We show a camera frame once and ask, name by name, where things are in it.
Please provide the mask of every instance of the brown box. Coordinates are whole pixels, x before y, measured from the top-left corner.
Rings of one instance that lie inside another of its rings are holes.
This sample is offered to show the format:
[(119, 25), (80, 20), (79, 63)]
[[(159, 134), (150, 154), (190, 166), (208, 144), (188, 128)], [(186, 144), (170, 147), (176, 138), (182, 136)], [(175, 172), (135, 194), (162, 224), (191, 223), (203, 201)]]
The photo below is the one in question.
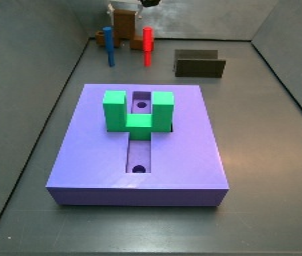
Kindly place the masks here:
[[(95, 41), (96, 41), (96, 44), (100, 45), (100, 46), (104, 46), (105, 43), (104, 43), (104, 32), (101, 30), (99, 30), (96, 33), (95, 33)], [(115, 36), (113, 37), (113, 47), (120, 47), (120, 39)]]
[(134, 39), (135, 36), (135, 11), (113, 10), (115, 37)]
[(130, 40), (130, 49), (143, 51), (143, 37), (135, 35), (134, 39)]
[(104, 33), (101, 30), (95, 33), (95, 41), (97, 45), (104, 46)]

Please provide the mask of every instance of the purple platform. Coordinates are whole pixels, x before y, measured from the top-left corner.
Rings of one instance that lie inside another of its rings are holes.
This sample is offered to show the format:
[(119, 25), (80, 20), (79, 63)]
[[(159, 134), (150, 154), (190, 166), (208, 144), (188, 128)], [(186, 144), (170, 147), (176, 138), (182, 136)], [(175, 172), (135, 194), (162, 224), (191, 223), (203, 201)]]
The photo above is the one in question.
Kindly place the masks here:
[[(128, 133), (107, 132), (105, 90), (171, 91), (171, 133), (151, 135), (151, 171), (127, 173)], [(199, 86), (87, 84), (49, 175), (63, 205), (218, 206), (228, 191)]]

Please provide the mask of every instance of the wooden block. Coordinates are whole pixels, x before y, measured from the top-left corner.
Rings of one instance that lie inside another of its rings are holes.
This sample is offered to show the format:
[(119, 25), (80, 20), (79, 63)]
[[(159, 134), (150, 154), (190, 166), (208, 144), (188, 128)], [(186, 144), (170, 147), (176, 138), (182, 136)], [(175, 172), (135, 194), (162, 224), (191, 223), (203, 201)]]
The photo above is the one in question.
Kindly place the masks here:
[(132, 50), (143, 51), (143, 37), (142, 36), (138, 36), (138, 35), (134, 36), (134, 39), (130, 40), (130, 48)]
[(135, 11), (113, 10), (113, 29), (119, 38), (134, 39), (135, 36)]

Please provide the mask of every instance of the purple base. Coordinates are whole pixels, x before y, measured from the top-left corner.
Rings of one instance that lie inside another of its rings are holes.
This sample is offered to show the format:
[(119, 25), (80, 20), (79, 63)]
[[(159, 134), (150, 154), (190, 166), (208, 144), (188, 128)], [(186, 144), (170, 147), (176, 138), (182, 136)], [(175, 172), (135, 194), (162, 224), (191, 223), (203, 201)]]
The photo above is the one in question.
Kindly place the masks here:
[[(151, 135), (151, 173), (127, 173), (128, 133), (107, 133), (105, 90), (171, 91), (171, 133)], [(218, 206), (228, 191), (199, 86), (85, 85), (47, 189), (59, 204)]]

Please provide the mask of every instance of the dark gray block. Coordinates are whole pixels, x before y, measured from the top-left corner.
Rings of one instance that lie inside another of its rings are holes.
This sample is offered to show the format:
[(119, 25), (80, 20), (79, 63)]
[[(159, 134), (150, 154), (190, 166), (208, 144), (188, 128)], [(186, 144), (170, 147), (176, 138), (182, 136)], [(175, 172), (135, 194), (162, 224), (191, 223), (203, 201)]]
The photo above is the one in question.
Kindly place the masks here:
[(302, 0), (280, 0), (252, 44), (302, 107)]
[(175, 50), (176, 77), (220, 78), (226, 60), (218, 59), (216, 50)]
[(0, 213), (85, 42), (63, 0), (0, 0)]

